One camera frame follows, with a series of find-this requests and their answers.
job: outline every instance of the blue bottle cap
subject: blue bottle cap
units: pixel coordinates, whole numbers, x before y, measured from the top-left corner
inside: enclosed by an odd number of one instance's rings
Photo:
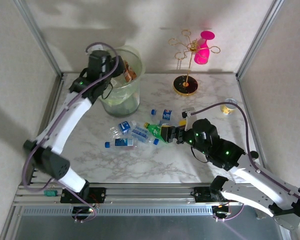
[[[158,145],[158,143],[159,143],[159,139],[156,138],[156,139],[153,141],[153,144],[154,144],[154,145]]]

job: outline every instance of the plastic bucket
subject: plastic bucket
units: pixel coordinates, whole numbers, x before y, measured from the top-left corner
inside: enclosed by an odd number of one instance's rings
[[[129,66],[136,73],[136,78],[130,82],[125,82],[123,74],[114,78],[121,84],[116,86],[113,85],[104,91],[103,96],[109,96],[106,99],[99,98],[102,102],[104,110],[113,117],[123,118],[133,114],[139,107],[140,104],[140,80],[142,75],[145,73],[145,66],[141,61],[140,55],[136,49],[130,46],[125,46],[115,49],[122,57],[126,60]],[[109,53],[114,57],[115,54],[109,50]]]

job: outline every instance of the orange object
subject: orange object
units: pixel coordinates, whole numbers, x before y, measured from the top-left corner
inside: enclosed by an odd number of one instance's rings
[[[123,73],[125,80],[128,82],[132,81],[133,79],[137,78],[137,74],[135,71],[129,66],[128,62],[124,60],[125,71]]]

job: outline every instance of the pink cup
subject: pink cup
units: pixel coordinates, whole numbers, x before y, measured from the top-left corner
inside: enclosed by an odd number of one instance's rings
[[[198,40],[198,44],[200,48],[205,48],[200,51],[198,51],[194,55],[194,61],[197,64],[203,65],[208,62],[209,55],[210,55],[210,49],[208,49],[207,41],[212,40],[215,38],[215,34],[211,31],[203,31],[201,32],[201,38]]]

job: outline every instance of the gold jewelry stand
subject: gold jewelry stand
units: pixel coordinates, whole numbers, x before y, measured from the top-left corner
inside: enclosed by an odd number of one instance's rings
[[[185,43],[179,41],[176,38],[170,38],[169,41],[168,41],[168,43],[171,46],[176,46],[178,44],[181,44],[181,45],[183,45],[186,48],[186,50],[183,51],[183,56],[182,57],[178,57],[178,55],[182,54],[182,52],[180,52],[180,51],[178,51],[174,55],[174,57],[175,57],[175,59],[178,60],[178,62],[182,61],[185,58],[187,58],[186,53],[190,52],[191,53],[191,57],[190,57],[190,61],[189,61],[189,67],[188,67],[187,74],[186,75],[182,75],[182,76],[178,76],[174,80],[174,82],[173,82],[173,89],[175,90],[175,92],[177,94],[180,94],[182,96],[191,96],[198,89],[198,82],[193,77],[189,76],[191,62],[192,62],[192,58],[193,58],[194,54],[199,54],[200,57],[207,58],[206,56],[202,56],[198,52],[200,50],[203,50],[203,49],[209,49],[212,53],[218,54],[218,53],[221,52],[221,49],[218,46],[211,46],[211,47],[200,48],[197,39],[191,41],[191,39],[190,39],[191,32],[189,30],[187,30],[187,29],[182,30],[181,34],[188,39],[188,41],[189,41],[188,44],[185,44]],[[217,48],[219,51],[213,51],[212,48]]]

